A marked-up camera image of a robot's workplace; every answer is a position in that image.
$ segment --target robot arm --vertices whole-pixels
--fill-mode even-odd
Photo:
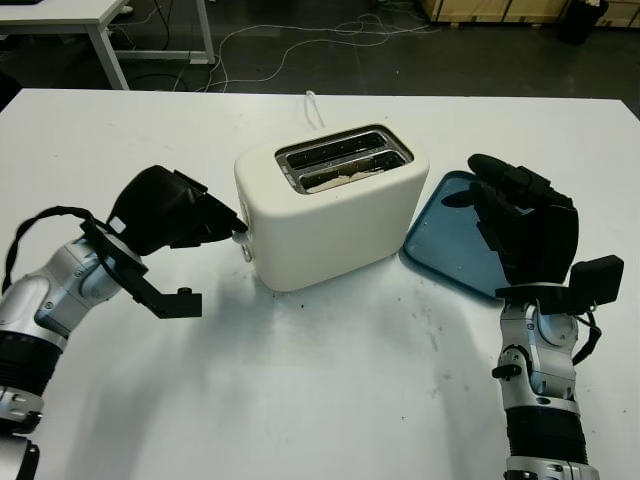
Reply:
[[[492,371],[502,387],[511,447],[505,479],[597,480],[587,461],[574,366],[595,348],[601,332],[593,310],[616,299],[623,262],[611,255],[578,263],[564,287],[578,244],[571,199],[524,167],[485,155],[473,155],[469,166],[478,182],[443,203],[475,208],[478,229],[511,285],[496,292],[505,307]],[[579,321],[590,335],[572,358]]]
[[[86,210],[54,207],[19,227],[0,301],[0,480],[33,478],[38,447],[22,435],[38,425],[58,358],[91,308],[124,288],[160,318],[201,315],[200,294],[186,287],[162,294],[149,284],[141,256],[246,232],[235,212],[206,192],[185,175],[155,166],[120,194],[106,225]],[[12,285],[20,238],[37,220],[63,214],[84,219],[84,235]]]

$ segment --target floor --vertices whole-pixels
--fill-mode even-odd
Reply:
[[[155,1],[167,16],[171,0],[131,0],[134,15],[116,22],[114,47],[162,48],[166,32],[158,13],[153,13]],[[637,30],[597,30],[584,45],[572,46],[558,42],[552,27],[429,26],[419,7],[409,2],[376,6],[374,0],[217,0],[208,2],[207,8],[216,51],[228,34],[260,24],[302,28],[342,24],[341,29],[351,32],[377,32],[256,28],[230,37],[222,51],[228,78],[234,80],[227,85],[228,92],[312,89],[318,94],[619,98],[640,117]],[[360,20],[365,24],[356,23],[363,14]],[[386,26],[376,25],[380,21]],[[202,49],[194,1],[174,0],[170,27],[170,49]],[[300,45],[288,53],[274,78],[256,82],[278,70],[288,48],[317,39],[336,43]],[[0,71],[24,86],[109,88],[84,37],[18,40],[0,53]],[[225,78],[222,68],[211,72],[210,66],[183,61],[122,62],[122,67],[133,89],[195,91],[208,84],[208,91],[224,88],[216,83]]]

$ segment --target white toaster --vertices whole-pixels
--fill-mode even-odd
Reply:
[[[429,171],[384,125],[264,146],[235,164],[245,253],[277,291],[336,277],[396,252]]]

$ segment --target wooden crate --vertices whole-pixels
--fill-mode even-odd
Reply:
[[[571,0],[513,0],[505,22],[554,23]]]
[[[640,0],[609,2],[609,10],[597,25],[599,27],[635,27],[640,28]]]
[[[500,22],[509,0],[420,0],[432,22]]]
[[[571,0],[420,0],[433,22],[554,23]],[[640,0],[610,1],[601,27],[640,28]]]

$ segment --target plastic tray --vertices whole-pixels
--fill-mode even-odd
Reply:
[[[462,171],[447,173],[412,225],[404,252],[412,262],[441,275],[467,290],[495,298],[498,288],[509,284],[498,254],[489,250],[476,227],[473,207],[448,208],[441,200],[480,181]]]

